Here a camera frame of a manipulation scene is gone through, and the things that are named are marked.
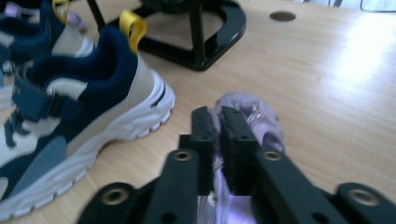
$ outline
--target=black metal frame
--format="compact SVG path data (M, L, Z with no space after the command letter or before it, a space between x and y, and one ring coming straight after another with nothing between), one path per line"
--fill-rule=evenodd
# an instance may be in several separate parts
M139 48L195 71L204 71L242 37L246 29L246 16L241 7L231 0L191 1L191 4L183 5L183 7L172 8L172 6L164 7L162 5L154 6L154 9L153 6L143 3L133 12L146 18L159 11L180 13L187 10L190 13L192 50L166 44L147 36L140 41ZM99 6L97 6L96 0L88 0L88 3L98 28L101 30L106 23ZM223 26L207 40L204 40L202 10L212 11L221 16L224 21ZM111 21L109 24L118 26L119 19Z

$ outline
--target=white shoe sole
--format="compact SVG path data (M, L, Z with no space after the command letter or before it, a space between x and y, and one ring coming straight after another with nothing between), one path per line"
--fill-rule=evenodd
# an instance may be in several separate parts
M106 143L144 137L166 122L175 105L175 94L158 74L154 71L152 73L155 87L145 101L114 119L105 130L89 139L72 156L41 176L27 189L1 202L0 221L27 215L53 201L55 196L68 191L93 166L100 149ZM161 101L152 106L159 98Z

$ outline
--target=shoe strap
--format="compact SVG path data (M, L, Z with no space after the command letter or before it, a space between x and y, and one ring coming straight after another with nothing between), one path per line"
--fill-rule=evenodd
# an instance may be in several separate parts
M74 99L40 90L27 78L16 75L12 100L24 119L39 121L48 117L69 121L80 114L84 104Z
M59 5L66 5L65 9L59 9ZM67 12L70 8L70 1L69 0L52 0L52 10L55 13L55 16L58 20L63 23L64 25L67 24Z
M123 10L120 15L120 31L128 38L129 47L132 52L137 54L139 41L147 31L145 20L130 10Z

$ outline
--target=shoelace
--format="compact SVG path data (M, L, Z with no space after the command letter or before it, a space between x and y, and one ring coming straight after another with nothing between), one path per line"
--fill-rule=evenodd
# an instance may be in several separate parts
M29 131L23 129L22 123L23 123L23 117L21 116L21 113L19 113L17 109L12 113L11 117L4 124L5 133L6 133L6 143L9 147L16 146L16 143L12 138L12 135L15 132L21 135L26 135L29 133Z

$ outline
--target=wooden tabletop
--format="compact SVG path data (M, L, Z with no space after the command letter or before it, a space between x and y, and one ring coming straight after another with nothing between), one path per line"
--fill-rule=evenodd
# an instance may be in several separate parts
M107 21L139 6L137 0L98 3ZM396 18L286 0L240 0L240 5L247 15L244 36L204 72L141 52L177 97L159 130L106 146L73 188L9 223L74 223L99 188L116 181L144 186L158 176L179 135L190 133L191 111L213 107L228 91L248 91L273 107L287 154L317 187L334 192L341 183L358 182L396 202ZM87 2L76 1L71 8L83 16L86 35L96 41ZM296 20L269 18L279 10L294 13ZM184 19L157 20L162 29L154 19L148 33L188 45ZM209 33L219 26L213 16L204 21Z

